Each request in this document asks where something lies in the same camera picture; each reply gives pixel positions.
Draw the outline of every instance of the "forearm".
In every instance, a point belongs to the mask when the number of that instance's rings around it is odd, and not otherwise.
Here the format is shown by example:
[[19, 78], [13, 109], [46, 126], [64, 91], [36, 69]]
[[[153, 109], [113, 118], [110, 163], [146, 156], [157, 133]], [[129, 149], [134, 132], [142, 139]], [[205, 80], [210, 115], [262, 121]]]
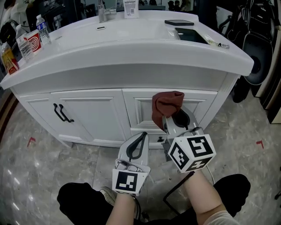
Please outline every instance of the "forearm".
[[106, 225], [133, 225], [135, 202], [132, 196], [118, 194]]
[[218, 192], [201, 171], [196, 171], [184, 186], [199, 224], [203, 224], [212, 214], [226, 210]]

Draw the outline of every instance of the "paper cup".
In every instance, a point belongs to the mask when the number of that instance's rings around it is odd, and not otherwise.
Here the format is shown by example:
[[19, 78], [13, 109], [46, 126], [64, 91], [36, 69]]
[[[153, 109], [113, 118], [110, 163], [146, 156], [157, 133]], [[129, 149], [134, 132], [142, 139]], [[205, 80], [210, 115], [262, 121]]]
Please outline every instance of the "paper cup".
[[42, 50], [39, 31], [37, 29], [28, 33], [27, 39], [30, 42], [31, 49], [34, 52], [34, 54], [37, 54], [39, 51]]

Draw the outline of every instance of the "red towel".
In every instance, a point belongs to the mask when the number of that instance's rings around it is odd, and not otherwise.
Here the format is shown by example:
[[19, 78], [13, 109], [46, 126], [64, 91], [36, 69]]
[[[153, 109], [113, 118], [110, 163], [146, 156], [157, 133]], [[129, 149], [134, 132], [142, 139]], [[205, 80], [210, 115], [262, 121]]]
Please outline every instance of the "red towel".
[[152, 120], [162, 130], [162, 117], [177, 113], [184, 100], [184, 93], [179, 91], [160, 92], [152, 97]]

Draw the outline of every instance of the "faucet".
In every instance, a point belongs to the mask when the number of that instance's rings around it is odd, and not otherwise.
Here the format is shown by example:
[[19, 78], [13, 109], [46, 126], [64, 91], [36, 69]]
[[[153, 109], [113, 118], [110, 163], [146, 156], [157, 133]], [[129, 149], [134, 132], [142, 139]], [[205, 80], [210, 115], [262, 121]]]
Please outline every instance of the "faucet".
[[110, 7], [105, 9], [102, 0], [98, 0], [97, 11], [98, 11], [98, 18], [100, 19], [100, 23], [103, 23], [108, 20], [106, 15], [116, 14], [116, 7]]

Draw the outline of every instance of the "black pants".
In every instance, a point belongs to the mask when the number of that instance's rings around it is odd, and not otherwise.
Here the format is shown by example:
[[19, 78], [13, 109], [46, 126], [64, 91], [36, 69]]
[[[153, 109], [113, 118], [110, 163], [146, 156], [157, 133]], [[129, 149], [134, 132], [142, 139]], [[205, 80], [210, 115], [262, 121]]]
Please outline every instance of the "black pants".
[[[235, 174], [220, 179], [214, 188], [218, 191], [227, 211], [234, 217], [241, 207], [250, 191], [248, 179], [241, 174]], [[107, 203], [99, 191], [95, 191], [87, 183], [68, 183], [61, 187], [58, 194], [60, 210], [74, 225], [105, 225], [113, 209]], [[172, 220], [155, 220], [148, 224], [181, 224], [196, 225], [196, 214], [193, 208], [188, 209]], [[135, 220], [135, 225], [142, 224]]]

